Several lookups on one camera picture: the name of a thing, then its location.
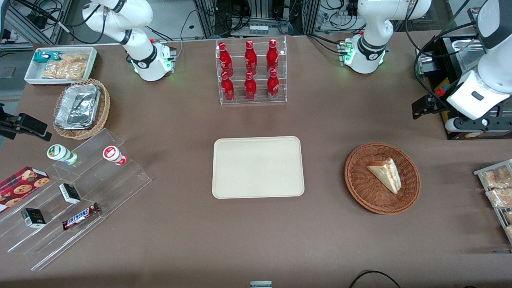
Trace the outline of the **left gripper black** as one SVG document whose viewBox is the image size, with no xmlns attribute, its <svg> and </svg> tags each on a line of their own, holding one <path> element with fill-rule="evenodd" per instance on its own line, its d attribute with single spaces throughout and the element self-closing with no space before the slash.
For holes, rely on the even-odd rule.
<svg viewBox="0 0 512 288">
<path fill-rule="evenodd" d="M 444 103 L 432 95 L 425 95 L 412 104 L 412 117 L 417 120 L 427 114 L 437 114 L 446 110 Z M 510 105 L 497 105 L 476 120 L 468 117 L 456 118 L 456 129 L 463 131 L 493 130 L 509 131 L 512 128 L 512 108 Z"/>
</svg>

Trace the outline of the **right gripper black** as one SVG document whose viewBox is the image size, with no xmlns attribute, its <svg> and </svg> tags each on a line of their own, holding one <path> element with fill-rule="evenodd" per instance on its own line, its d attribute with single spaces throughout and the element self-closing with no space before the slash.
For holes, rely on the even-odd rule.
<svg viewBox="0 0 512 288">
<path fill-rule="evenodd" d="M 17 134 L 27 134 L 46 142 L 52 138 L 48 125 L 28 114 L 14 116 L 4 111 L 4 103 L 0 104 L 0 134 L 8 139 L 15 139 Z"/>
</svg>

